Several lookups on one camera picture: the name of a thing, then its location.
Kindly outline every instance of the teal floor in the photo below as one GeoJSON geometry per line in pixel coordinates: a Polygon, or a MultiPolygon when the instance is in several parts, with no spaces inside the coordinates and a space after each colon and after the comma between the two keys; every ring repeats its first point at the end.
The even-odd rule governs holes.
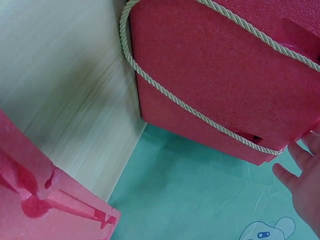
{"type": "Polygon", "coordinates": [[[316,240],[275,162],[299,174],[287,152],[255,166],[148,125],[109,200],[112,240],[316,240]]]}

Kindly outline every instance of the human hand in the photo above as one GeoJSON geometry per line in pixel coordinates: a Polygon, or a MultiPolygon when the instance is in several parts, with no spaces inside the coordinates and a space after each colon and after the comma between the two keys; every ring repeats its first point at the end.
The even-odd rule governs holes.
{"type": "Polygon", "coordinates": [[[310,152],[295,142],[288,150],[298,167],[299,177],[279,163],[272,170],[274,175],[291,191],[294,209],[320,238],[320,126],[302,137],[310,152]]]}

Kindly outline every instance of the cartoon character print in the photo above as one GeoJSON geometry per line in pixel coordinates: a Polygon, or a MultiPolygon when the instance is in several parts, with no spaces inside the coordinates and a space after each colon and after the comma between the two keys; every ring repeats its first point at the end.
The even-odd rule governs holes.
{"type": "Polygon", "coordinates": [[[286,240],[295,229],[296,224],[290,217],[281,218],[274,226],[255,221],[246,227],[239,240],[286,240]]]}

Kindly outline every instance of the red foam piece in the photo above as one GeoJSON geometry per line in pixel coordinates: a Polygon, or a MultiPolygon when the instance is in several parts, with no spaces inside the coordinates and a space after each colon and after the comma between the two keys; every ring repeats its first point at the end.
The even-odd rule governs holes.
{"type": "MultiPolygon", "coordinates": [[[[320,2],[218,0],[280,44],[320,63],[320,2]]],[[[133,55],[153,79],[207,117],[281,150],[320,117],[320,75],[195,0],[143,0],[130,16],[133,55]]],[[[275,156],[215,130],[137,77],[142,117],[260,165],[275,156]]]]}
{"type": "Polygon", "coordinates": [[[0,110],[0,239],[109,240],[120,212],[54,166],[0,110]]]}

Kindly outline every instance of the white rope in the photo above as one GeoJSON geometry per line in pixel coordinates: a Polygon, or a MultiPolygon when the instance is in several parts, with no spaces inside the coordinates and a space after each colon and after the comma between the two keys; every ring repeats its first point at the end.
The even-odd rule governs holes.
{"type": "MultiPolygon", "coordinates": [[[[233,139],[249,146],[252,149],[255,149],[257,151],[260,151],[265,154],[271,154],[278,156],[280,155],[283,151],[277,151],[277,150],[272,150],[267,147],[263,147],[260,145],[257,145],[253,143],[252,141],[249,141],[248,139],[234,133],[233,131],[230,131],[229,129],[221,126],[220,124],[214,122],[207,116],[203,115],[193,107],[189,106],[182,100],[180,100],[178,97],[173,95],[170,91],[168,91],[166,88],[164,88],[162,85],[160,85],[158,82],[153,80],[144,70],[141,69],[141,67],[137,64],[137,62],[133,59],[129,46],[128,46],[128,39],[127,39],[127,22],[128,22],[128,17],[130,14],[131,9],[141,0],[130,0],[126,3],[121,18],[120,18],[120,38],[121,38],[121,44],[122,44],[122,49],[125,58],[129,62],[129,64],[134,68],[134,70],[141,75],[149,84],[154,86],[158,91],[160,91],[162,94],[164,94],[166,97],[168,97],[170,100],[175,102],[177,105],[182,107],[183,109],[187,110],[189,113],[197,116],[210,126],[214,127],[215,129],[219,130],[220,132],[232,137],[233,139]]],[[[253,34],[257,38],[259,38],[261,41],[264,43],[268,44],[270,47],[272,47],[275,51],[286,55],[288,57],[291,57],[295,60],[298,60],[306,65],[308,65],[310,68],[316,70],[317,72],[320,72],[320,66],[316,64],[315,62],[311,61],[305,56],[302,56],[301,54],[292,51],[288,49],[287,47],[281,46],[278,44],[276,41],[272,40],[271,37],[267,36],[265,33],[262,31],[259,31],[256,27],[254,27],[252,24],[248,23],[246,20],[240,18],[238,15],[234,14],[230,10],[226,9],[225,7],[217,4],[216,2],[213,2],[211,0],[196,0],[201,4],[206,5],[207,7],[215,10],[216,12],[222,14],[223,16],[227,17],[228,19],[232,20],[236,24],[240,25],[243,27],[245,30],[247,30],[249,33],[253,34]]]]}

